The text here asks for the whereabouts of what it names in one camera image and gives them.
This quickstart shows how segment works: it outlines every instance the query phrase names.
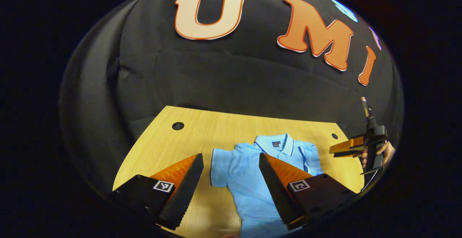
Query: light blue polo shirt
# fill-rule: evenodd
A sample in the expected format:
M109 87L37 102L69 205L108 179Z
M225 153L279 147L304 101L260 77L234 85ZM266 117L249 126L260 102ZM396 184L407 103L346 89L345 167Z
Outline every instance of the light blue polo shirt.
M296 230L287 231L276 210L258 167L261 152L313 176L323 173L316 146L294 140L288 134L257 136L254 144L236 144L233 151L214 149L211 184L228 186L231 191L242 219L240 238L273 238Z

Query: polo shirt collar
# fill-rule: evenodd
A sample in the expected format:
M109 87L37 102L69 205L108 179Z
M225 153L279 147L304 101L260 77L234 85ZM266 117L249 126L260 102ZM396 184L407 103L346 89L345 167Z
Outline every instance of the polo shirt collar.
M271 144L273 140L277 139L286 140L286 143L284 144L282 151L277 151ZM257 138L255 139L255 143L258 144L264 152L270 154L273 157L277 157L277 154L279 154L279 152L292 156L293 139L287 133L275 136L257 136Z

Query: wooden table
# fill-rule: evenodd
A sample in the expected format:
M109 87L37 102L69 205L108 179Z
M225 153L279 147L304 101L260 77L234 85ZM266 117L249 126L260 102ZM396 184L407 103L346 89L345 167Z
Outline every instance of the wooden table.
M176 122L184 128L174 130ZM137 140L122 163L113 189L141 174L151 176L194 154L202 153L204 170L181 225L172 233L187 238L221 238L239 234L241 220L227 187L210 185L214 148L233 150L236 143L253 143L258 135L289 134L316 145L322 169L338 182L360 192L364 177L359 159L334 158L330 146L346 141L336 123L243 116L166 106Z

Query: orange letter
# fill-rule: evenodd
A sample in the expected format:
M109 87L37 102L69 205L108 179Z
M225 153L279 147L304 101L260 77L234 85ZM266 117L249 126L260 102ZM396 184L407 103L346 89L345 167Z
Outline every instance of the orange letter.
M305 30L308 30L313 56L321 55L333 42L332 49L325 54L324 60L338 70L345 71L348 67L347 57L353 31L338 20L334 20L326 27L321 16L310 3L302 0L285 1L291 5L292 15L286 35L278 37L278 45L295 52L305 52L308 45L304 37Z
M223 0L220 19L212 24L197 21L201 0L176 0L175 29L187 39L218 39L231 33L241 20L244 0Z
M369 46L366 46L367 50L367 59L366 59L366 65L364 66L363 72L359 74L358 81L361 83L361 85L366 86L369 84L369 77L372 72L372 67L374 66L374 61L376 59L376 55L372 48Z

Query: shirt sleeve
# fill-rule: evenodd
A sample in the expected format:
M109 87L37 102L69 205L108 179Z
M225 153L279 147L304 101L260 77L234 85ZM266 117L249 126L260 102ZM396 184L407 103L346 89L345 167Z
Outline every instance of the shirt sleeve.
M312 143L305 143L303 151L305 153L305 166L308 168L308 173L312 176L324 173L322 171L316 145Z
M210 167L210 184L214 187L226 187L236 182L245 160L245 154L233 150L213 149Z

